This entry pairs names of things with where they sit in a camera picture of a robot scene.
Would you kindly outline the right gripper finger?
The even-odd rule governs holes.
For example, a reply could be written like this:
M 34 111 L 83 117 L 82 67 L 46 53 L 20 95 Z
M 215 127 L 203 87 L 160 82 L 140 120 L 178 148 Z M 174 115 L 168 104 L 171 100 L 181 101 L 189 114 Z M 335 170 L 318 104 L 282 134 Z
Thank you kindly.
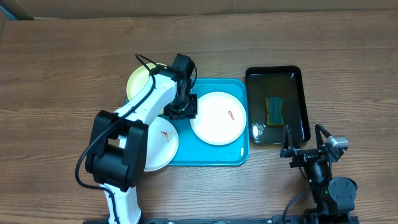
M 325 143 L 323 141 L 323 137 L 326 137 L 328 139 L 331 136 L 331 134 L 320 123 L 317 123 L 315 125 L 315 136 L 316 136 L 317 148 L 321 149 L 321 148 L 330 147 L 330 143 Z
M 300 144 L 294 139 L 289 125 L 286 125 L 284 127 L 284 138 L 282 141 L 281 152 L 296 152 L 300 150 Z

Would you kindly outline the white plate with red stain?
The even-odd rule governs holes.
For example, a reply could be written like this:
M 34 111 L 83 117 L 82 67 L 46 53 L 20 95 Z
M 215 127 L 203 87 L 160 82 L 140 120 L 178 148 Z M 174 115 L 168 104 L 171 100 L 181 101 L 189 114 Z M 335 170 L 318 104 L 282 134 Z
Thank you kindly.
M 198 114 L 190 124 L 199 139 L 222 146 L 242 135 L 246 121 L 246 110 L 235 96 L 215 91 L 198 99 Z

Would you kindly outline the green yellow sponge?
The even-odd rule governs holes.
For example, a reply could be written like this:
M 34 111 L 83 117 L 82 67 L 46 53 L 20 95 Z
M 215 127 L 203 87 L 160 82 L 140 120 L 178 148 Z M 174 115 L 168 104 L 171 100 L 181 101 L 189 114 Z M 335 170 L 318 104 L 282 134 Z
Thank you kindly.
M 266 124 L 268 126 L 283 126 L 282 116 L 283 99 L 281 97 L 272 96 L 266 98 Z

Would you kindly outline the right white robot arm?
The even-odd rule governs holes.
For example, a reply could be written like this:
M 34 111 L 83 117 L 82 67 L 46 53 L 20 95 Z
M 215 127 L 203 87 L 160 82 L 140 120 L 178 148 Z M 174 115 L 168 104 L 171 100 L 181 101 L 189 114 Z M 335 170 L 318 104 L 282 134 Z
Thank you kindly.
M 291 168 L 298 168 L 308 183 L 308 189 L 296 195 L 285 207 L 282 222 L 287 219 L 287 210 L 301 196 L 311 193 L 314 208 L 306 209 L 299 223 L 358 223 L 358 217 L 350 212 L 358 185 L 347 177 L 333 177 L 332 165 L 343 156 L 349 147 L 344 136 L 331 135 L 320 123 L 315 125 L 317 147 L 303 150 L 295 141 L 289 126 L 284 127 L 281 158 L 291 158 Z

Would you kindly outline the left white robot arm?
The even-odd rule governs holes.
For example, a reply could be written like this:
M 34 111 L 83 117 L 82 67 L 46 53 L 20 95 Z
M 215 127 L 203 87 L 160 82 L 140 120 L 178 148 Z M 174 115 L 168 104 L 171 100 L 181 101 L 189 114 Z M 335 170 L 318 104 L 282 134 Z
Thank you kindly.
M 87 189 L 105 193 L 106 223 L 140 223 L 136 185 L 146 165 L 149 126 L 160 112 L 171 120 L 193 119 L 198 97 L 190 91 L 197 75 L 194 61 L 177 54 L 173 63 L 148 68 L 144 88 L 115 112 L 101 110 L 94 119 L 90 143 L 80 156 L 75 178 Z

